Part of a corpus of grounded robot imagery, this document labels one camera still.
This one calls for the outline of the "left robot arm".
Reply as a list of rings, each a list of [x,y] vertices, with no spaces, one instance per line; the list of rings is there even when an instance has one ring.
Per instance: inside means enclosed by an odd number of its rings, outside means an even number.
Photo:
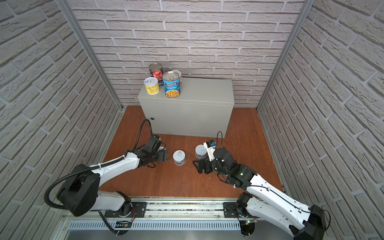
[[[130,215],[131,199],[122,192],[104,192],[99,188],[109,180],[140,167],[154,168],[155,162],[167,161],[168,153],[160,137],[155,135],[145,145],[126,151],[119,158],[103,164],[76,166],[64,180],[57,199],[74,216],[92,211],[113,211],[120,217]]]

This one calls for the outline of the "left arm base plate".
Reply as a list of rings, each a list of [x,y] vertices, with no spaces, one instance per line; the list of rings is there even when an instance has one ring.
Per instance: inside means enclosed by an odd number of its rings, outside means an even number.
[[[126,205],[123,210],[112,211],[107,210],[104,214],[106,218],[144,218],[147,209],[146,202],[131,202]]]

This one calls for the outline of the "white flat-lid can front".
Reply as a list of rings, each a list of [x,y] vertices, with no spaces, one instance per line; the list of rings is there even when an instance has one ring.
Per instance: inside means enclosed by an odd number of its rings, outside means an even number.
[[[182,73],[179,70],[173,70],[173,72],[177,73],[179,76],[180,85],[182,84]]]

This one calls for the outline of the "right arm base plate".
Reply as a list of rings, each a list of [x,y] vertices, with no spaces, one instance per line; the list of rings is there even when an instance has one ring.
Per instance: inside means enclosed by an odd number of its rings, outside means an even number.
[[[235,202],[224,202],[223,210],[225,218],[257,218],[251,215],[245,207],[241,207]]]

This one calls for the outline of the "blue soup can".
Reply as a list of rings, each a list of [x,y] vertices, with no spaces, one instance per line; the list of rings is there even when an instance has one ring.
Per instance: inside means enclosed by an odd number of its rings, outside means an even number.
[[[180,76],[175,71],[169,71],[163,74],[163,84],[165,94],[168,98],[177,98],[180,96]]]

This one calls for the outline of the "yellow labelled can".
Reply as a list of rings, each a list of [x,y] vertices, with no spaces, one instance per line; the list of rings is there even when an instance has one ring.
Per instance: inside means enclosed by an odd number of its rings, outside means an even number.
[[[146,78],[144,86],[149,95],[156,95],[160,92],[159,80],[154,77]]]

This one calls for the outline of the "red tomato can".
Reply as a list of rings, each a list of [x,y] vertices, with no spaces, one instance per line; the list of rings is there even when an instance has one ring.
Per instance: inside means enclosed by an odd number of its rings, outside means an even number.
[[[157,78],[159,85],[162,86],[163,83],[163,66],[160,63],[153,63],[149,65],[149,70],[151,77]]]

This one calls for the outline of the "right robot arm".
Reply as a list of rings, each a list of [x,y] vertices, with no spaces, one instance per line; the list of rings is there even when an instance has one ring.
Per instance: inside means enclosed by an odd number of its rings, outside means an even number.
[[[199,174],[216,172],[219,180],[244,192],[235,204],[238,218],[261,218],[279,227],[295,240],[321,240],[328,226],[325,210],[289,197],[250,167],[239,164],[226,148],[215,142],[196,147],[193,161]]]

